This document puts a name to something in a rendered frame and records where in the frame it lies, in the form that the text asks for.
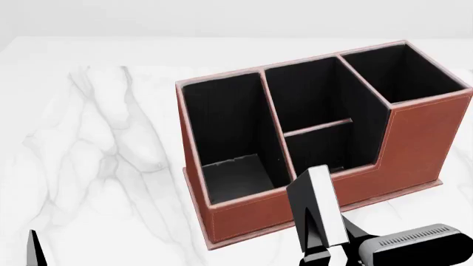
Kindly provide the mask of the brown leather desk caddy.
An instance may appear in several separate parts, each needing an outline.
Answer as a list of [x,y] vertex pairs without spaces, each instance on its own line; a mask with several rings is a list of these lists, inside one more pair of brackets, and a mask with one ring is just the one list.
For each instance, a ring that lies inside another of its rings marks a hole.
[[343,211],[440,184],[473,98],[408,41],[178,81],[188,189],[209,250],[294,225],[287,186],[329,168]]

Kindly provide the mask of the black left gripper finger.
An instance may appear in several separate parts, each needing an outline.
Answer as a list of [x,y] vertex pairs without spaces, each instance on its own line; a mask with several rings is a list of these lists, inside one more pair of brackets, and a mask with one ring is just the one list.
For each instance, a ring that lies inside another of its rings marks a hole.
[[29,231],[26,266],[47,266],[47,261],[35,230]]

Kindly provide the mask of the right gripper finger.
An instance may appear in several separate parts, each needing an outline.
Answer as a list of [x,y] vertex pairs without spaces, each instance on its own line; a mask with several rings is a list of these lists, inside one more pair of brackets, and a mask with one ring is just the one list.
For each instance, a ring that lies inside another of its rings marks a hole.
[[374,235],[368,234],[360,227],[349,221],[349,219],[345,216],[342,216],[342,219],[344,221],[348,239],[352,245],[360,245],[363,241],[373,239],[375,237]]
[[322,252],[323,250],[326,250],[327,247],[322,241],[321,234],[319,233],[319,229],[317,228],[316,222],[307,208],[305,209],[304,220],[304,252],[318,253]]

